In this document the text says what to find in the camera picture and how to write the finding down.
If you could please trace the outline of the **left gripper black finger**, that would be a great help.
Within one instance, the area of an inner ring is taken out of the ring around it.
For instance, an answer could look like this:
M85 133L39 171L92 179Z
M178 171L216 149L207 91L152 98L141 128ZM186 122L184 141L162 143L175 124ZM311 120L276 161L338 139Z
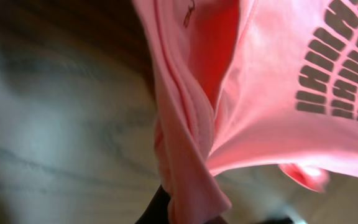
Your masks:
M135 222L135 224L169 224L169 202L169 194L160 185L145 212Z

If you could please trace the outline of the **pink t-shirt with gold print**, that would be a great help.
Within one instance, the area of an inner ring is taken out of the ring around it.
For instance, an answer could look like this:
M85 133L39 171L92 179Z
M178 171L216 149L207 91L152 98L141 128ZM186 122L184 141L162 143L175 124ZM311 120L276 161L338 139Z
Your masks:
M358 0L138 0L170 223L231 207L214 176L276 164L358 177Z

